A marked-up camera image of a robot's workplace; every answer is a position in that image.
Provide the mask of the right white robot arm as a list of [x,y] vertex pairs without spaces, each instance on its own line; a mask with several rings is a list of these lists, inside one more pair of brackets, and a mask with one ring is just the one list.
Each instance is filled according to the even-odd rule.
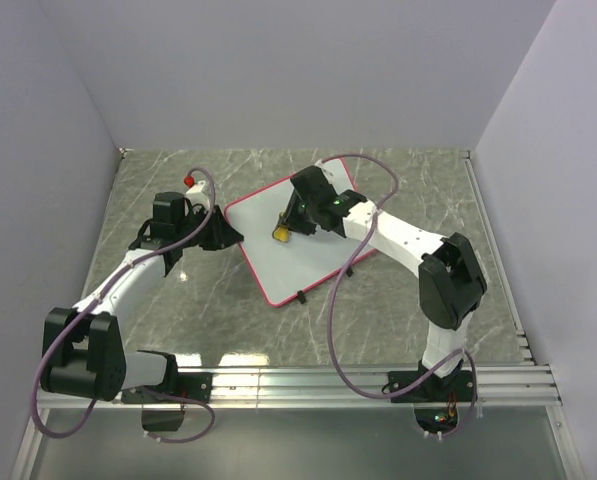
[[466,333],[473,312],[487,291],[474,248],[464,235],[425,231],[383,210],[355,190],[337,191],[322,164],[290,177],[293,192],[279,225],[312,235],[321,229],[359,245],[340,268],[341,281],[365,247],[396,261],[418,281],[419,305],[429,322],[420,360],[419,386],[433,400],[444,398],[462,366]]

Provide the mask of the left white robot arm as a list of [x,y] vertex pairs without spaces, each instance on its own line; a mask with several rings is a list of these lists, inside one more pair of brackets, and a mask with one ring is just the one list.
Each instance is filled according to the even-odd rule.
[[181,381],[175,356],[148,350],[126,353],[121,324],[171,272],[185,249],[219,251],[243,239],[219,206],[177,192],[157,194],[151,217],[114,272],[74,306],[54,308],[47,315],[40,388],[111,401],[124,390],[144,387],[158,402],[174,399]]

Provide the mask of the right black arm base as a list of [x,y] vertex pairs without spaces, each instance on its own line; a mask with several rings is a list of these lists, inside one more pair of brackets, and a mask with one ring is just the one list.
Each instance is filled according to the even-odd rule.
[[471,370],[458,369],[448,377],[431,376],[412,391],[391,399],[410,403],[417,426],[438,439],[459,431],[476,412],[478,383]]

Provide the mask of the yellow bone shaped eraser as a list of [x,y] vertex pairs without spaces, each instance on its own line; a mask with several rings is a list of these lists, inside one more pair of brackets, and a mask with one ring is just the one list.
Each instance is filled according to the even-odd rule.
[[272,238],[281,243],[288,243],[291,231],[285,226],[277,226],[272,232]]

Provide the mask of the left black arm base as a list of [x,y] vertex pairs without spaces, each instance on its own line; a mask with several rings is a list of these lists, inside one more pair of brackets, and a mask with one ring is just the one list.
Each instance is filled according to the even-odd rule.
[[148,434],[176,433],[183,425],[188,407],[209,406],[212,386],[212,373],[177,373],[167,385],[124,390],[120,401],[123,405],[142,407],[141,424]]

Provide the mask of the pink framed whiteboard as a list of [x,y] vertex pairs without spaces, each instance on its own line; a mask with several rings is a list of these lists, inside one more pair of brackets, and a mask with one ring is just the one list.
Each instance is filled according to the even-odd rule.
[[224,217],[243,235],[239,244],[265,301],[280,307],[338,274],[359,245],[321,229],[305,236],[292,233],[286,243],[272,231],[285,210],[293,186],[285,176],[228,204]]

